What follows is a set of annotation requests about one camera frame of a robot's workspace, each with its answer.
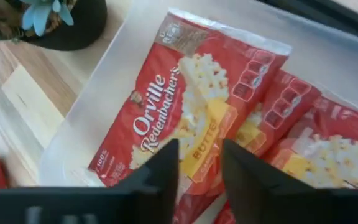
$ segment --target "white plastic bin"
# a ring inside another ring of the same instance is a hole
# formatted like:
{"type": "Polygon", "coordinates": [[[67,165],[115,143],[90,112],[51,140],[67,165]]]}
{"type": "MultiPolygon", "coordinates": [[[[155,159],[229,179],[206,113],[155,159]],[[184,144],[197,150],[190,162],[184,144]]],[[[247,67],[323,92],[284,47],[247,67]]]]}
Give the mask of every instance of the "white plastic bin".
{"type": "Polygon", "coordinates": [[[44,152],[40,185],[101,184],[97,178],[85,180],[84,170],[134,88],[169,7],[290,44],[293,53],[286,71],[325,86],[358,107],[358,37],[254,1],[134,0],[128,18],[44,152]]]}

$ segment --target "plant pot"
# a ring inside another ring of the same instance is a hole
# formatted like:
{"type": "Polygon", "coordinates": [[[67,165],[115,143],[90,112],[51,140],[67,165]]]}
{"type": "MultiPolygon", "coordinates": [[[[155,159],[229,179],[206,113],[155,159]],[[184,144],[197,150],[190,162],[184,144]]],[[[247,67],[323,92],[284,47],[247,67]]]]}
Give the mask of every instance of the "plant pot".
{"type": "Polygon", "coordinates": [[[77,0],[71,10],[74,25],[64,22],[54,31],[41,37],[23,37],[21,40],[39,47],[70,51],[91,45],[103,33],[106,26],[106,0],[77,0]]]}

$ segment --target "wooden table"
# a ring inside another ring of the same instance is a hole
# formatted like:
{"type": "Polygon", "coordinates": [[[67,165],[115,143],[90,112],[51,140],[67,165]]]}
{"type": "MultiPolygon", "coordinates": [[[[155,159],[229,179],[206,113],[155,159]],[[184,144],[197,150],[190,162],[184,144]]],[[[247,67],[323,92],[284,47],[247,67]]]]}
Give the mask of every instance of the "wooden table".
{"type": "MultiPolygon", "coordinates": [[[[334,0],[358,11],[358,0],[334,0]]],[[[131,0],[107,0],[106,30],[91,47],[57,52],[0,42],[0,157],[11,184],[35,185],[43,150],[122,24],[131,0]]]]}

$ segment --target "potted plant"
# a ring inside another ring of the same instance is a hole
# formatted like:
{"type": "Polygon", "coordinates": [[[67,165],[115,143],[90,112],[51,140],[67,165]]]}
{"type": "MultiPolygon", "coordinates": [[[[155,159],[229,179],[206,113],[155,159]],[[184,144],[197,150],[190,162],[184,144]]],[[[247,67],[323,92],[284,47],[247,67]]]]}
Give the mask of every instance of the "potted plant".
{"type": "Polygon", "coordinates": [[[106,18],[105,0],[0,0],[0,40],[83,49],[102,34],[106,18]]]}

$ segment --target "blue flower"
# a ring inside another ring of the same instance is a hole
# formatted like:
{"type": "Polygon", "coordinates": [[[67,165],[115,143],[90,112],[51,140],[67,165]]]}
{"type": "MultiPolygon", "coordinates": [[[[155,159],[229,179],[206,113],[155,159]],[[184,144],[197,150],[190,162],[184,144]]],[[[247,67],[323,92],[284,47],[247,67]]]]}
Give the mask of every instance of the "blue flower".
{"type": "Polygon", "coordinates": [[[66,4],[60,0],[21,0],[30,7],[23,14],[22,27],[29,30],[34,27],[35,33],[42,36],[45,32],[49,14],[56,12],[69,26],[74,24],[73,17],[66,4]]]}

